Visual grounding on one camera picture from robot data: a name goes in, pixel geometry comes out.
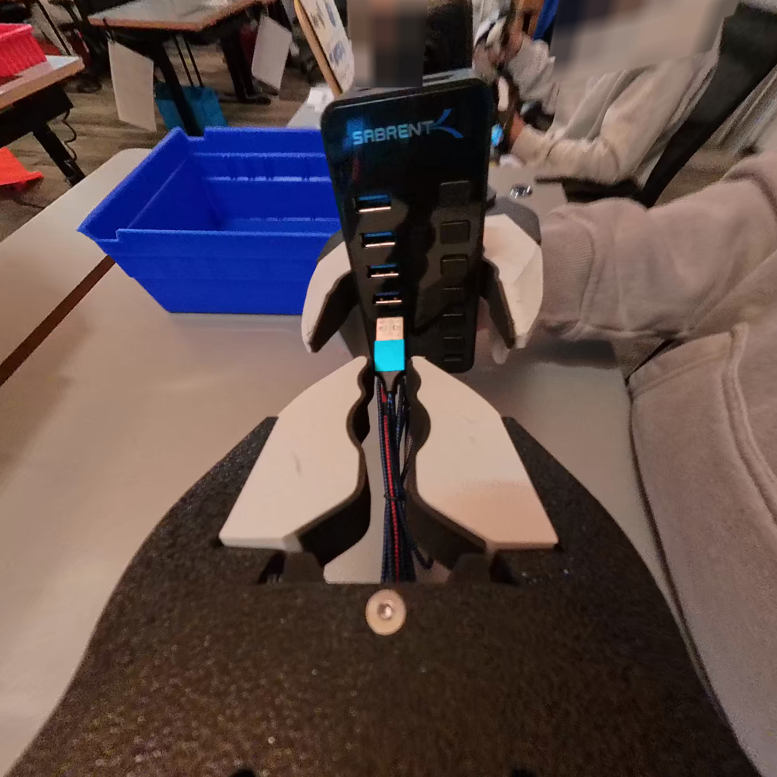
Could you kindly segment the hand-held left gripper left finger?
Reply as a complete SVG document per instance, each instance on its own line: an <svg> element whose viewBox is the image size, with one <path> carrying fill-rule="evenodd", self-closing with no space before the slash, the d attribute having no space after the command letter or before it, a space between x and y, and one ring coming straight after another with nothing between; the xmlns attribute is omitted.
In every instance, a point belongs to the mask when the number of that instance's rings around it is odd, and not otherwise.
<svg viewBox="0 0 777 777"><path fill-rule="evenodd" d="M224 546L343 554L366 534L371 493L363 443L372 366L356 357L279 414L219 539Z"/></svg>

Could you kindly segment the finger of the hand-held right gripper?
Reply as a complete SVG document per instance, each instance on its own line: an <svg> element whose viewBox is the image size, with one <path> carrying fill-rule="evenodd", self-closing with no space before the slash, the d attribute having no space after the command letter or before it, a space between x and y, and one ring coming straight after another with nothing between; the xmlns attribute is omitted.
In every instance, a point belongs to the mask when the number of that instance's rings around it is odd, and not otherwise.
<svg viewBox="0 0 777 777"><path fill-rule="evenodd" d="M318 353L339 335L350 355L367 355L359 300L343 236L331 236L318 256L306 292L301 317L306 350Z"/></svg>
<svg viewBox="0 0 777 777"><path fill-rule="evenodd" d="M485 219L479 360L504 364L525 348L543 298L539 218L527 207L493 207Z"/></svg>

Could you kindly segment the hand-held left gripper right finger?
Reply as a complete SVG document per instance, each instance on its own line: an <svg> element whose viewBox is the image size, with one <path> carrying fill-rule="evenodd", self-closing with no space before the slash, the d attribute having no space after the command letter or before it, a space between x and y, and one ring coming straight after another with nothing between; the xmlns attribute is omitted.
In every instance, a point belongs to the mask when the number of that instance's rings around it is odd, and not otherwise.
<svg viewBox="0 0 777 777"><path fill-rule="evenodd" d="M413 357L413 465L408 503L429 552L551 549L558 536L510 434L491 404L454 375ZM441 529L437 537L422 531Z"/></svg>

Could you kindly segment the braided usb cable teal plug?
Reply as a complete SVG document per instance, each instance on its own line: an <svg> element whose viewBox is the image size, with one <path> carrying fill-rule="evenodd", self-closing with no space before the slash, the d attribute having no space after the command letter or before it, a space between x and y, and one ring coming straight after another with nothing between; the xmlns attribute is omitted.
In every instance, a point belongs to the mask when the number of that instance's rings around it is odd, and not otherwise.
<svg viewBox="0 0 777 777"><path fill-rule="evenodd" d="M407 512L405 478L412 441L403 317L377 320L372 356L384 493L381 580L414 582L418 568L431 568L431 559L419 549Z"/></svg>

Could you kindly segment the black usb hub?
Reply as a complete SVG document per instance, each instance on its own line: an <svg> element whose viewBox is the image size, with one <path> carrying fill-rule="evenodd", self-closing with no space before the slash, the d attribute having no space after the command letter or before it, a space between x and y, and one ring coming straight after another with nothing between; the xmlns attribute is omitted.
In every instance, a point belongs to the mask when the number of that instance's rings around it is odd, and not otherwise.
<svg viewBox="0 0 777 777"><path fill-rule="evenodd" d="M368 342L400 317L405 355L452 374L474 363L493 118L461 69L355 90L319 125Z"/></svg>

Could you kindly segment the person's right forearm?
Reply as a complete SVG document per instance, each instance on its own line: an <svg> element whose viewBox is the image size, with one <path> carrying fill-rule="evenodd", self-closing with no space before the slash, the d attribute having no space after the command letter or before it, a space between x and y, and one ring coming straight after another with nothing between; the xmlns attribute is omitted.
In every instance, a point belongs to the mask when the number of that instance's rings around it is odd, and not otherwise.
<svg viewBox="0 0 777 777"><path fill-rule="evenodd" d="M775 329L776 154L669 204L565 205L541 223L533 334L568 342L688 342Z"/></svg>

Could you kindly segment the blue plastic bin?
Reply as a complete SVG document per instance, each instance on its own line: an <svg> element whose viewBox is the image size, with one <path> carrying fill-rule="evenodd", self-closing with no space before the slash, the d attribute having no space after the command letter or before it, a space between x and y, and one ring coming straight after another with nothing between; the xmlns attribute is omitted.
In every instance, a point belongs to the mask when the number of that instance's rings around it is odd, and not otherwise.
<svg viewBox="0 0 777 777"><path fill-rule="evenodd" d="M171 130L80 234L170 313L300 315L340 229L321 131Z"/></svg>

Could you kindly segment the blue bag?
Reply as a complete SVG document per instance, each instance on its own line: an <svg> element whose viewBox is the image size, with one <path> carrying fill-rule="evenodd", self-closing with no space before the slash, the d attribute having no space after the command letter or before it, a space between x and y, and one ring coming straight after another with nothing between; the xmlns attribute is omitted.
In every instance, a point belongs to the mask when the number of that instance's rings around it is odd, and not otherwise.
<svg viewBox="0 0 777 777"><path fill-rule="evenodd" d="M228 127L219 96L212 88L186 85L182 87L182 94L189 111L201 129ZM154 97L166 130L183 128L183 120L169 86L162 82L155 83Z"/></svg>

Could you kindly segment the person in grey sweatshirt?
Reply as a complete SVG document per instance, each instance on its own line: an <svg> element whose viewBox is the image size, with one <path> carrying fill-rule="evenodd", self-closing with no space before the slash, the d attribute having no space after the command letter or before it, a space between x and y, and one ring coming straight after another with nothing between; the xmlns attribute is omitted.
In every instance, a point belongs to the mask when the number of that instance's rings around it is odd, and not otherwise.
<svg viewBox="0 0 777 777"><path fill-rule="evenodd" d="M775 316L629 381L633 443L685 625L743 750L775 775Z"/></svg>

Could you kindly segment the hanging white paper sheet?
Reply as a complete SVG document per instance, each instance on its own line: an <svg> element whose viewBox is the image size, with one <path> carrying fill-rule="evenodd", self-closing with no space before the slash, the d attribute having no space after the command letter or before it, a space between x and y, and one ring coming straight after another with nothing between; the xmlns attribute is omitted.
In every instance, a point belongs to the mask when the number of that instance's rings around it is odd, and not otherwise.
<svg viewBox="0 0 777 777"><path fill-rule="evenodd" d="M257 25L250 72L253 79L270 94L277 95L292 42L292 32L284 25L261 15Z"/></svg>
<svg viewBox="0 0 777 777"><path fill-rule="evenodd" d="M155 132L153 61L113 40L108 42L108 52L119 120Z"/></svg>

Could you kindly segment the wooden clipboard with papers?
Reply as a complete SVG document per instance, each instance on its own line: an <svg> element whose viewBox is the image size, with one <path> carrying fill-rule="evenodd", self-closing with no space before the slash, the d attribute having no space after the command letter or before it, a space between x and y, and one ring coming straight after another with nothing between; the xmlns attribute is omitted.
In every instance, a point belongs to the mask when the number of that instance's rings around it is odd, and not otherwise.
<svg viewBox="0 0 777 777"><path fill-rule="evenodd" d="M355 85L355 56L341 8L344 2L294 1L297 19L334 98Z"/></svg>

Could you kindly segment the dark wooden table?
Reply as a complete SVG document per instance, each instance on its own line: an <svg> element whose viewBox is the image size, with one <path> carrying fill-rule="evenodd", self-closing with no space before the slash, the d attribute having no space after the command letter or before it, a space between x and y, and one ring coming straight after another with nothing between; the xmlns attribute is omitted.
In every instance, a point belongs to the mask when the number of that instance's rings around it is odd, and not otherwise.
<svg viewBox="0 0 777 777"><path fill-rule="evenodd" d="M237 102L266 106L270 97L255 85L239 28L251 16L273 5L275 2L272 1L122 2L88 15L87 20L109 34L130 35L138 40L139 53L153 61L170 88L183 120L183 130L189 135L200 136L203 129L185 103L182 85L165 49L165 42L178 36L207 38L216 42L224 55Z"/></svg>

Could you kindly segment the red flat object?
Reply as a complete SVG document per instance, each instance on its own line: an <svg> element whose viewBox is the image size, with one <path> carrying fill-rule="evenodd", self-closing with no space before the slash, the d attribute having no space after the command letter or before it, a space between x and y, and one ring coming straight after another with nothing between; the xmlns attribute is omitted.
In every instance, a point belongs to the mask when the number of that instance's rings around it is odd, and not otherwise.
<svg viewBox="0 0 777 777"><path fill-rule="evenodd" d="M29 171L8 148L1 148L1 189L21 190L44 179L38 171Z"/></svg>

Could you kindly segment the wooden side table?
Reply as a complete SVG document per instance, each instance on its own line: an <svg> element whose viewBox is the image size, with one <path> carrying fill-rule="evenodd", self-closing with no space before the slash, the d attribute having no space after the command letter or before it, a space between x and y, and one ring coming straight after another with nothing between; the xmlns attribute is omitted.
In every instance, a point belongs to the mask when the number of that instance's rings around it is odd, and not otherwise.
<svg viewBox="0 0 777 777"><path fill-rule="evenodd" d="M50 123L72 109L64 83L83 68L79 57L48 55L45 62L6 80L1 87L1 146L32 135L70 187L85 175Z"/></svg>

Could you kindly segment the red plastic basket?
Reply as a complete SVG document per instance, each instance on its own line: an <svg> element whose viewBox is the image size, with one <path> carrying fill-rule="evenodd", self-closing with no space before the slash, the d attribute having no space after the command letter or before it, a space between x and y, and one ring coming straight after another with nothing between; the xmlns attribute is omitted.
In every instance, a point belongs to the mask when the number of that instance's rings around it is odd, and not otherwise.
<svg viewBox="0 0 777 777"><path fill-rule="evenodd" d="M1 24L1 79L43 64L47 60L31 25L25 23Z"/></svg>

